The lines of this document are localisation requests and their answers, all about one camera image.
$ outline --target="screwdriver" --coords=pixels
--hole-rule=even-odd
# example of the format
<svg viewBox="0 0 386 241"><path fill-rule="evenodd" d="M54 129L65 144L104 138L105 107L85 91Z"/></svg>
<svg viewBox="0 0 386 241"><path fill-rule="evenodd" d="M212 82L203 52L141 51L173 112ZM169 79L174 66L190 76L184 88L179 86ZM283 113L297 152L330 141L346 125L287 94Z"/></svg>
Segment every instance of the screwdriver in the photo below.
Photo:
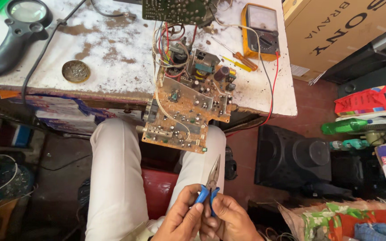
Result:
<svg viewBox="0 0 386 241"><path fill-rule="evenodd" d="M223 57L224 59L226 59L226 60L228 60L228 61L234 63L235 66L238 66L238 67L241 68L241 69L245 69L245 70L247 70L248 72L251 72L251 68L250 68L250 67L248 67L248 66L246 66L246 65L243 65L243 64L241 64L241 63L239 63L239 62L234 62L233 60L228 59L228 58L226 58L226 57L224 57L224 56L222 56L222 57Z"/></svg>
<svg viewBox="0 0 386 241"><path fill-rule="evenodd" d="M224 45L222 42L218 41L216 38L214 38L213 36L211 36L213 40L217 41L217 43L221 44L222 46L224 46L225 48L227 48L228 50L230 50L232 53L233 53L233 57L239 59L244 65L250 67L253 71L256 71L258 66L256 64L254 64L253 62L251 62L248 58L245 58L244 56L242 56L241 53L239 52L233 52L233 50L231 50L230 48L228 48L226 45Z"/></svg>

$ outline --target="red floor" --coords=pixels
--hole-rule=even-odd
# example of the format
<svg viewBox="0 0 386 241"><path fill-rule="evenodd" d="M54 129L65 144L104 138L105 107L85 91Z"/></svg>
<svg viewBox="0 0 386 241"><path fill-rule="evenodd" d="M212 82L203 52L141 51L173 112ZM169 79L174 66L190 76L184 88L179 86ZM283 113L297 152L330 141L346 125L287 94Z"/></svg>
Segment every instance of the red floor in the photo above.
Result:
<svg viewBox="0 0 386 241"><path fill-rule="evenodd" d="M340 136L324 135L320 127L323 123L335 121L334 101L337 99L336 85L319 80L315 85L293 80L298 114L295 118L275 118L268 124L295 131L305 137L320 137L328 141L338 140ZM254 184L258 128L241 131L227 138L233 150L234 160L238 163L238 177L225 181L224 194L234 197L247 208L248 200L255 202L282 202L287 192Z"/></svg>

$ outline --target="green circuit board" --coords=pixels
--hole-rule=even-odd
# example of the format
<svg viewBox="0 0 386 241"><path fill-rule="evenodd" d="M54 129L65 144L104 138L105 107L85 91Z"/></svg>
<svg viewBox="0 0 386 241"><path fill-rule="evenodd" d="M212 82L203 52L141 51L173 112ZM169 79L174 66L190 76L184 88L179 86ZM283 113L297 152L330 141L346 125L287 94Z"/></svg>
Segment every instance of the green circuit board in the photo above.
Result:
<svg viewBox="0 0 386 241"><path fill-rule="evenodd" d="M142 18L200 25L211 0L142 0Z"/></svg>

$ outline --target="magnifying lens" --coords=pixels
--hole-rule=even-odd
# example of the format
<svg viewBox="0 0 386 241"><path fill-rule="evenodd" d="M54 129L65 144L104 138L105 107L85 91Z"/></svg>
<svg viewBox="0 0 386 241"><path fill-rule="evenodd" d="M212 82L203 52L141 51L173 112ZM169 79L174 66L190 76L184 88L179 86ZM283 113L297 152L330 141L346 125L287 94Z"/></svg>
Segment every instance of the magnifying lens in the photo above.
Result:
<svg viewBox="0 0 386 241"><path fill-rule="evenodd" d="M12 0L6 5L7 36L0 45L0 76L20 62L31 43L46 40L53 16L40 0Z"/></svg>

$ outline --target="black magnifier handle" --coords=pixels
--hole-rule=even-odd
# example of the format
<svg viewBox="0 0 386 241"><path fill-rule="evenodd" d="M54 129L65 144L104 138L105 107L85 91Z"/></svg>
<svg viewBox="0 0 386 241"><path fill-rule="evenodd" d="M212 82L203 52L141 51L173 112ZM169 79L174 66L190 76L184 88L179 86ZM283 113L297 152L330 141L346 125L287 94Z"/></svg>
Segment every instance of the black magnifier handle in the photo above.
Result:
<svg viewBox="0 0 386 241"><path fill-rule="evenodd" d="M25 29L20 26L12 27L14 25L12 19L6 19L5 22L8 25L8 32L0 45L0 76L16 67L32 42L48 38L47 31L40 23L32 23Z"/></svg>

